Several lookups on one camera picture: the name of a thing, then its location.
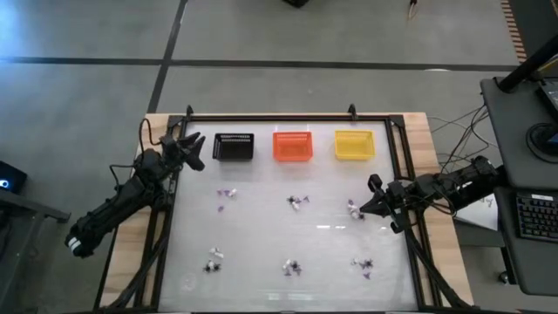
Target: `desk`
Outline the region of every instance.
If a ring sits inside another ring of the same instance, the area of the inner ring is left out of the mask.
[[[407,139],[411,149],[412,160],[416,175],[436,173],[439,164],[430,134],[428,121],[424,113],[397,113],[405,117]],[[153,138],[159,138],[167,130],[167,121],[172,114],[148,114],[146,118],[151,121]],[[196,114],[196,116],[210,116],[211,114]],[[149,134],[144,128],[144,146],[149,148]],[[143,208],[131,216],[127,221],[120,224],[118,233],[114,238],[112,251],[109,254],[108,268],[105,280],[102,282],[98,298],[100,306],[110,304],[119,293],[127,286],[141,263],[141,257],[146,240],[147,225],[150,217],[150,209]],[[425,212],[425,222],[432,248],[434,262],[447,282],[466,302],[472,304],[473,297],[469,288],[465,266],[461,257],[452,217],[443,215],[436,210]],[[144,302],[148,303],[152,291],[150,284],[153,281],[153,270],[147,276],[146,292]],[[425,271],[421,268],[420,276],[427,304],[432,304],[432,294],[429,291],[428,279]]]

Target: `plastic basket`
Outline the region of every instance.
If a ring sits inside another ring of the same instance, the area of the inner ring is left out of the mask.
[[[339,160],[368,160],[376,155],[374,132],[336,130],[335,155]]]
[[[273,133],[273,157],[279,161],[307,161],[312,158],[311,132]]]
[[[213,159],[220,161],[252,160],[254,135],[252,133],[217,133],[213,144]]]

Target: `black metal frame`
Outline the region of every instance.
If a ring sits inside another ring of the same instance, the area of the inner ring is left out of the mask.
[[[386,127],[386,134],[388,137],[390,155],[391,155],[391,163],[393,165],[393,173],[394,178],[398,180],[413,180],[415,178],[414,167],[412,164],[412,157],[411,157],[411,149],[409,146],[409,142],[406,135],[405,130],[405,120],[403,115],[358,115],[354,105],[349,107],[348,114],[347,113],[339,113],[339,114],[293,114],[293,115],[276,115],[276,114],[261,114],[261,115],[194,115],[192,108],[189,106],[187,109],[187,114],[185,116],[169,116],[167,122],[167,133],[172,133],[177,126],[180,126],[180,135],[185,135],[187,131],[187,124],[189,122],[219,122],[219,121],[227,121],[227,122],[263,122],[263,121],[376,121],[376,122],[383,122]],[[401,173],[401,166],[399,165],[398,159],[398,150],[396,148],[393,127],[397,127],[399,130],[399,136],[401,139],[402,144],[402,151],[405,157],[405,166],[407,168],[407,176],[403,176]],[[105,265],[105,272],[103,274],[103,278],[101,280],[101,285],[99,286],[99,292],[96,298],[96,303],[93,307],[93,312],[98,311],[102,313],[130,313],[133,311],[137,311],[138,313],[143,313],[146,311],[157,311],[160,302],[160,293],[161,293],[161,286],[163,280],[163,273],[165,269],[165,261],[167,258],[167,240],[170,236],[171,232],[171,222],[173,219],[173,211],[174,211],[174,197],[176,195],[176,188],[177,188],[177,181],[178,181],[179,173],[173,174],[171,179],[169,179],[169,197],[170,199],[170,208],[167,210],[165,214],[165,218],[163,221],[163,228],[161,231],[161,235],[157,243],[164,242],[164,247],[160,250],[160,255],[158,256],[158,262],[155,270],[155,279],[154,279],[154,286],[153,286],[153,294],[151,300],[149,301],[149,305],[143,305],[143,297],[145,291],[145,278],[139,280],[139,284],[137,286],[135,299],[133,300],[133,307],[132,308],[117,308],[117,309],[107,309],[99,308],[100,298],[104,289],[105,285],[105,278],[107,275],[110,257],[107,259]],[[152,211],[150,214],[149,223],[147,226],[147,233],[146,233],[146,242],[144,245],[144,251],[142,254],[142,261],[141,266],[139,268],[138,273],[147,273],[147,271],[153,266],[149,264],[149,260],[153,257],[153,242],[155,237],[155,226],[158,222],[159,212]],[[428,233],[426,230],[426,224],[424,221],[424,217],[420,216],[417,217],[418,219],[418,231],[420,233],[420,241],[421,244],[424,246],[428,256],[432,258],[432,251],[430,247],[430,242],[428,239]],[[111,245],[111,253],[113,249],[113,244],[116,239],[117,231],[115,230],[112,239]],[[412,272],[412,283],[413,288],[415,289],[415,297],[417,300],[417,306],[419,309],[423,309],[425,304],[425,295],[423,292],[422,283],[420,281],[420,273],[419,273],[419,262],[407,243],[407,251],[409,256],[409,262],[411,265],[411,272]],[[443,306],[441,303],[441,297],[439,294],[439,289],[430,281],[429,288],[432,292],[432,301],[434,306]]]

